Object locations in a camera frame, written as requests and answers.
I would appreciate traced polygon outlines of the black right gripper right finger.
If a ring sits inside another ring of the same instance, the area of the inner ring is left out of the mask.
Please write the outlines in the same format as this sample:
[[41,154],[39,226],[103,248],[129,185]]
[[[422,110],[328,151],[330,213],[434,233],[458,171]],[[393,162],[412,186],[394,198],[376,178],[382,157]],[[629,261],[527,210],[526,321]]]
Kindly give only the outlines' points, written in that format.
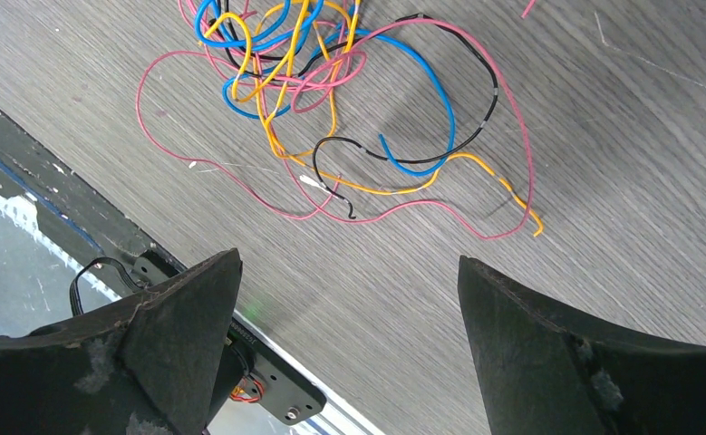
[[468,256],[459,305],[495,434],[706,434],[706,346],[641,333]]

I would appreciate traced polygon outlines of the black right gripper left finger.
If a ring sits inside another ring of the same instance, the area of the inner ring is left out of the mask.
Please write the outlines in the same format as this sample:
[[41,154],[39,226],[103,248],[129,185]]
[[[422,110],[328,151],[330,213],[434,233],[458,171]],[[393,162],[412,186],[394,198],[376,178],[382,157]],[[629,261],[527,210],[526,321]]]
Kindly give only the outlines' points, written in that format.
[[230,249],[87,314],[0,336],[0,434],[199,434],[241,276]]

